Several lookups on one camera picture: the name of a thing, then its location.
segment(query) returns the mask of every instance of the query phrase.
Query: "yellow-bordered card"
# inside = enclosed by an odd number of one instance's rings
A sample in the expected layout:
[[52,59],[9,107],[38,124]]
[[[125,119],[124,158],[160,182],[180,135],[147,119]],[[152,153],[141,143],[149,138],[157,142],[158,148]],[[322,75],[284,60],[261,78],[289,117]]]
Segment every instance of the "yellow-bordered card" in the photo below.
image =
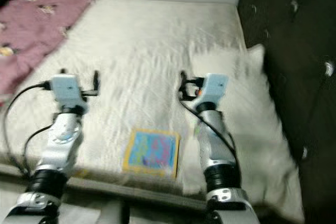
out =
[[179,143],[176,132],[135,129],[125,152],[123,170],[175,178]]

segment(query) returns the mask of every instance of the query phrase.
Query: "white mattress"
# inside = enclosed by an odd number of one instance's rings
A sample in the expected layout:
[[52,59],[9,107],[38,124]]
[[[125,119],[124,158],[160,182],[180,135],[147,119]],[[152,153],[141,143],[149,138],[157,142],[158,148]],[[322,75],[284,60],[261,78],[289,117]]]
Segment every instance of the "white mattress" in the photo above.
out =
[[[199,160],[187,160],[190,155],[185,146],[188,140],[188,145],[192,143],[195,120],[189,119],[176,99],[179,73],[184,69],[192,74],[199,56],[213,49],[220,48],[243,59],[246,48],[241,30],[233,5],[95,0],[69,32],[67,41],[48,56],[21,88],[48,80],[61,68],[67,68],[78,74],[84,89],[91,89],[93,71],[99,70],[101,93],[90,98],[90,111],[83,121],[85,141],[77,165],[81,176],[166,193],[197,195],[204,189],[204,179],[200,171],[187,169],[191,162],[199,167]],[[51,92],[31,91],[17,102],[8,124],[17,156],[32,132],[50,124],[53,112],[56,105]],[[179,132],[182,140],[176,180],[122,173],[124,151],[133,128]],[[39,159],[46,136],[41,133],[32,141],[28,151],[31,163]],[[5,153],[4,145],[0,151]],[[0,163],[8,163],[4,155]],[[200,181],[201,186],[195,187],[193,182]],[[253,202],[263,201],[263,193],[252,192]]]

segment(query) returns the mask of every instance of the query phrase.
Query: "pillow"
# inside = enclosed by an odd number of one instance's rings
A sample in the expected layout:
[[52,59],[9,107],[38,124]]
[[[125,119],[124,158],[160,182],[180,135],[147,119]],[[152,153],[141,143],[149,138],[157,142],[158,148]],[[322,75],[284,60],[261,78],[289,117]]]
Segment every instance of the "pillow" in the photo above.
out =
[[[218,110],[223,112],[224,122],[234,137],[242,186],[249,201],[271,206],[283,217],[302,222],[298,169],[268,92],[269,83],[263,73],[264,52],[262,45],[245,52],[215,47],[193,58],[193,74],[201,77],[212,72],[229,76]],[[195,125],[196,118],[189,113],[186,116],[191,126]],[[195,138],[187,140],[182,162],[184,193],[200,190],[205,194]]]

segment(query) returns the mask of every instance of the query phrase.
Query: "silver robot arm segment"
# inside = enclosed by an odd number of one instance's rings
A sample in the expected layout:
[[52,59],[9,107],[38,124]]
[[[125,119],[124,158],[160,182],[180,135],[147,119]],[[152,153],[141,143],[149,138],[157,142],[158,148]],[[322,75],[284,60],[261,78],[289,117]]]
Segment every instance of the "silver robot arm segment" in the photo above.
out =
[[[199,119],[195,132],[207,186],[206,223],[258,224],[258,218],[241,187],[234,141],[224,124],[222,112],[216,110],[225,94],[228,77],[209,73],[205,78],[188,80],[184,72],[181,72],[181,77],[179,100]],[[188,83],[198,88],[196,96],[188,93]]]
[[48,132],[43,151],[25,193],[21,194],[3,224],[58,223],[66,182],[72,175],[77,151],[83,141],[82,116],[88,112],[86,96],[98,95],[98,72],[93,78],[94,88],[81,91],[74,74],[57,74],[50,81],[60,112]]

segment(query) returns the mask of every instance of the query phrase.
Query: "black cable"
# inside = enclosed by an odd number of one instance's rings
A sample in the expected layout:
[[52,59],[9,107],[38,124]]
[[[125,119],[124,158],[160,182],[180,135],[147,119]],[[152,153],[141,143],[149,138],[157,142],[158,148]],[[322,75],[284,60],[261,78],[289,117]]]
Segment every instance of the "black cable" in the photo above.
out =
[[30,167],[29,167],[29,165],[28,165],[27,155],[26,155],[26,154],[27,154],[27,149],[28,149],[28,144],[29,144],[30,140],[33,139],[34,136],[36,136],[37,134],[41,133],[42,131],[45,131],[45,130],[49,129],[51,126],[52,126],[52,124],[49,125],[49,126],[46,126],[46,127],[42,128],[42,129],[39,129],[38,131],[34,132],[34,133],[33,133],[33,134],[26,140],[25,146],[24,146],[23,151],[22,151],[22,158],[23,158],[23,166],[24,166],[24,168],[26,169],[27,174],[28,174],[29,177],[31,177],[31,171],[32,171],[32,170],[30,170]]
[[239,176],[240,176],[240,181],[241,181],[241,170],[240,170],[240,164],[239,164],[239,160],[237,157],[237,153],[236,153],[236,144],[235,141],[232,137],[232,135],[229,133],[228,135],[230,136],[231,140],[232,140],[232,144],[233,144],[233,148],[229,145],[229,143],[227,142],[227,140],[223,137],[223,135],[215,128],[213,127],[210,123],[206,122],[196,111],[192,110],[191,108],[189,108],[184,102],[183,100],[180,98],[179,93],[177,93],[177,98],[180,102],[180,104],[187,109],[189,112],[191,112],[194,116],[196,116],[202,123],[204,123],[206,126],[208,126],[213,132],[215,132],[215,134],[223,141],[223,143],[226,145],[226,147],[229,149],[229,151],[231,152],[231,154],[233,155],[233,157],[235,158],[236,164],[237,164],[237,168],[239,171]]
[[9,158],[9,161],[16,166],[19,171],[21,172],[21,174],[25,177],[28,178],[28,171],[22,167],[19,162],[17,161],[16,157],[12,154],[12,149],[10,147],[9,144],[9,140],[8,140],[8,135],[7,135],[7,116],[9,113],[9,110],[11,109],[11,107],[13,106],[14,102],[26,91],[30,90],[30,89],[34,89],[34,88],[50,88],[50,84],[49,82],[42,82],[36,85],[32,85],[28,88],[25,88],[24,90],[22,90],[19,94],[16,95],[16,97],[13,98],[13,100],[10,102],[9,106],[6,108],[5,113],[4,113],[4,117],[3,117],[3,134],[4,134],[4,140],[5,140],[5,144],[6,144],[6,148],[7,148],[7,156]]

